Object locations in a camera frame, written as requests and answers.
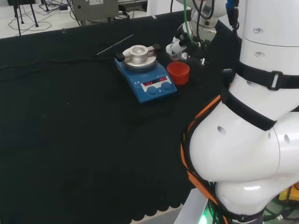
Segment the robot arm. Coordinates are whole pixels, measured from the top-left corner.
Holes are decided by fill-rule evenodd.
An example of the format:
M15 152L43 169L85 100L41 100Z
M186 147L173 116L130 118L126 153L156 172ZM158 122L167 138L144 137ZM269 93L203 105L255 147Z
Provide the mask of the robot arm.
M180 3L184 3L184 0L177 0ZM188 22L188 30L192 38L197 37L199 33L200 38L203 42L211 42L215 35L215 25L218 21L218 18L227 14L226 10L227 0L203 0L202 10L201 10L201 20L197 26L198 21L198 9L200 8L201 0L186 0L186 5L192 8L191 22ZM186 55L182 54L187 49L187 46L190 45L190 40L188 39L186 25L182 24L177 31L176 36L173 38L172 43L166 47L167 53L171 56L173 60L186 60Z
M229 2L232 0L228 0L227 8L234 10ZM215 0L213 17L198 24L201 32L214 28L216 22L212 20L225 14L225 3ZM205 1L205 15L209 4L210 0ZM187 5L195 8L192 0L187 0ZM196 12L193 10L189 25L192 36L197 33ZM227 12L235 30L235 20L231 11ZM248 107L254 114L273 121L273 125L261 129L222 102L209 111L190 137L189 155L194 171L204 180L216 182L217 198L234 214L260 215L269 201L299 181L299 112L290 112L299 105L299 85L276 89L286 83L284 79L293 78L299 83L298 21L299 0L246 2L240 62L250 71L246 79L236 74L228 92L240 102L240 107ZM181 48L176 45L182 38L184 33L167 46L170 55L183 55L188 43L181 42ZM261 75L264 79L268 76L270 85L259 84ZM262 224L263 215L247 223Z

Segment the red plastic cup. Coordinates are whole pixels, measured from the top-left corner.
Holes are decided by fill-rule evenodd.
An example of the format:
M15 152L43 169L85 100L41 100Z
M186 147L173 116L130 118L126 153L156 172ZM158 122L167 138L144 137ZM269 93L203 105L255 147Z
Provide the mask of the red plastic cup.
M185 85L189 81L190 68L183 62L172 62L167 71L175 85Z

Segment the red led display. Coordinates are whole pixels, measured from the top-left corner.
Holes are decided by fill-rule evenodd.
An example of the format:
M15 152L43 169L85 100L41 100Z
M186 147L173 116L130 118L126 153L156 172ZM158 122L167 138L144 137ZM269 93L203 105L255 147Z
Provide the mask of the red led display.
M147 82L147 83L143 83L144 86L148 86L148 85L152 85L153 81Z
M155 79L155 80L152 80L152 81L149 81L149 82L146 82L146 83L143 83L144 86L148 86L148 85L152 85L154 83L159 83L159 82L163 82L167 80L166 77L163 77L163 78L158 78L158 79Z

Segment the tripod leg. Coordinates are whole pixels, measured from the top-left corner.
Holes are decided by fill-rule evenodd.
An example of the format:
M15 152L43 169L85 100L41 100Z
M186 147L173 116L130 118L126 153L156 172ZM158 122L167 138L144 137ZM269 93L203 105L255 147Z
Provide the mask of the tripod leg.
M47 5L47 2L46 2L46 0L44 0L44 3L45 3L45 6L46 6L46 11L48 12L48 11L49 11L49 9L48 9L48 5Z
M15 13L16 12L16 10L15 9L17 9L17 6L16 5L14 5L14 17L15 18L17 18L18 17L18 14L17 13Z
M38 24L37 24L37 21L36 21L36 15L34 14L32 4L30 4L30 7L31 7L32 14L33 14L34 21L36 22L36 27L39 27Z
M22 18L22 12L21 12L21 5L19 5L19 11L20 11L20 16L21 16L21 24L24 24L23 18Z
M14 5L14 14L17 17L17 23L18 23L18 29L19 29L19 35L21 35L21 30L20 30L20 24L19 24L19 17L18 17L18 11L17 11L17 6Z

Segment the black table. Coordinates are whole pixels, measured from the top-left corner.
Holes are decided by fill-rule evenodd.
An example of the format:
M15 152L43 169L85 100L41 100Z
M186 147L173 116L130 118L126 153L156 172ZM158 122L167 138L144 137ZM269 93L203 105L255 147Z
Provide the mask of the black table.
M90 57L131 34L120 50L165 48L183 21L180 12L2 39L0 67ZM230 68L234 39L216 28L209 53ZM164 51L157 59L171 62ZM0 70L1 224L129 223L184 203L192 185L180 135L221 86L215 68L190 68L177 94L145 105L112 59Z

